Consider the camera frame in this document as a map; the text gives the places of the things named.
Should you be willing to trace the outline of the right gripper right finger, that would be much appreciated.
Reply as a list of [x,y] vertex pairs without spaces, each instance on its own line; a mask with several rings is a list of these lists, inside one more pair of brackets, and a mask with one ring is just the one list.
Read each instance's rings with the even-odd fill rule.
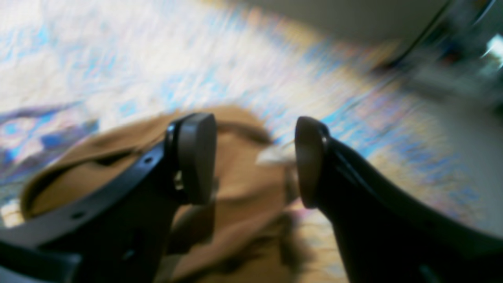
[[471,229],[395,186],[322,122],[295,127],[302,202],[332,224],[351,283],[501,283],[501,237]]

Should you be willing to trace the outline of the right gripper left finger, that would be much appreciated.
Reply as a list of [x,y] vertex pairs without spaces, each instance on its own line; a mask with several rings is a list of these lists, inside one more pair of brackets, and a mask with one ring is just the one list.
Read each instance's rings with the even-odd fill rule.
[[150,283],[183,204],[211,199],[217,125],[184,116],[97,191],[1,230],[2,283]]

